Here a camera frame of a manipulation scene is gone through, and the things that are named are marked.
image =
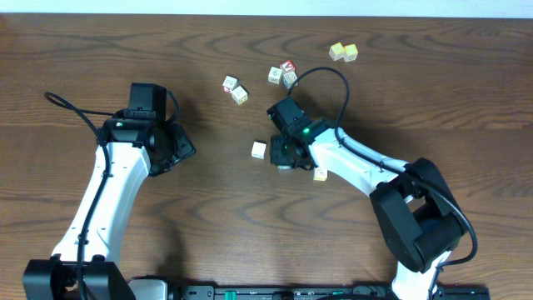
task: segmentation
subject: red cube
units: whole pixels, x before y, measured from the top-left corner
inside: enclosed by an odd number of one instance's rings
[[[293,62],[291,62],[291,60],[288,60],[288,61],[281,63],[280,69],[283,70],[284,73],[288,73],[290,71],[295,71],[296,66],[294,65]]]

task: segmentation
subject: wooden table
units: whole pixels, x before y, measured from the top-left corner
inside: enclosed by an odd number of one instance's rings
[[[92,173],[94,136],[42,94],[114,112],[127,106],[132,82],[177,95],[198,153],[143,183],[122,247],[125,277],[390,282],[396,261],[367,197],[332,173],[313,182],[251,158],[253,141],[276,133],[266,110],[286,89],[267,74],[285,59],[298,73],[346,74],[342,126],[356,140],[440,168],[480,240],[475,260],[447,268],[443,283],[485,284],[492,299],[533,297],[532,21],[36,14],[0,22],[0,298],[24,298],[27,261],[51,254]],[[329,58],[339,41],[357,44],[355,62]],[[227,74],[250,93],[241,106],[222,91]],[[294,96],[314,118],[334,118],[344,92],[324,72]],[[470,246],[464,237],[453,257]]]

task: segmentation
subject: dice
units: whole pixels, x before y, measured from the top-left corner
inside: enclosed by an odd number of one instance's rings
[[[238,87],[232,91],[232,98],[235,102],[241,105],[243,102],[248,100],[248,93],[242,87]]]
[[[287,73],[283,74],[283,84],[285,84],[285,88],[287,88],[287,89],[291,88],[292,84],[297,79],[298,79],[298,76],[296,75],[296,73],[294,71],[290,71],[290,72],[287,72]]]
[[[330,47],[330,56],[333,60],[339,60],[344,57],[346,50],[340,42]]]
[[[344,47],[344,61],[345,62],[351,62],[352,60],[356,60],[357,54],[359,53],[357,51],[356,44],[348,45]]]
[[[281,63],[280,69],[283,70],[284,73],[288,73],[291,71],[296,71],[296,66],[291,60],[288,60]]]
[[[326,181],[327,179],[327,170],[321,167],[315,167],[313,173],[313,180],[316,181]]]
[[[252,146],[252,157],[263,159],[266,150],[267,145],[264,142],[254,142]]]
[[[231,93],[236,87],[237,79],[230,76],[226,76],[226,79],[224,79],[224,83],[222,84],[224,92]]]
[[[280,68],[271,67],[270,72],[268,73],[268,81],[280,84],[281,76],[283,76],[283,71]]]

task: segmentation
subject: white wall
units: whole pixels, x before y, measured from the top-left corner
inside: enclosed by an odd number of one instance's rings
[[[0,0],[0,12],[533,18],[533,0]]]

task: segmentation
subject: wooden surface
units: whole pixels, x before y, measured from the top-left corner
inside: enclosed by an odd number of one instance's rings
[[[60,241],[94,163],[90,130],[42,94],[116,111],[138,81],[174,92],[198,153],[143,183],[122,247],[125,277],[390,282],[396,261],[367,197],[334,174],[313,182],[250,156],[255,139],[276,133],[266,110],[286,89],[267,74],[289,58],[298,73],[346,74],[343,127],[356,140],[441,169],[480,240],[476,259],[448,267],[443,283],[533,298],[532,21],[3,15],[0,23],[0,298],[24,298],[27,261],[48,258]],[[328,57],[339,41],[357,44],[355,62]],[[241,106],[222,92],[227,74],[250,93]],[[314,118],[334,118],[344,92],[338,78],[317,73],[294,95]],[[463,238],[453,257],[470,246]]]

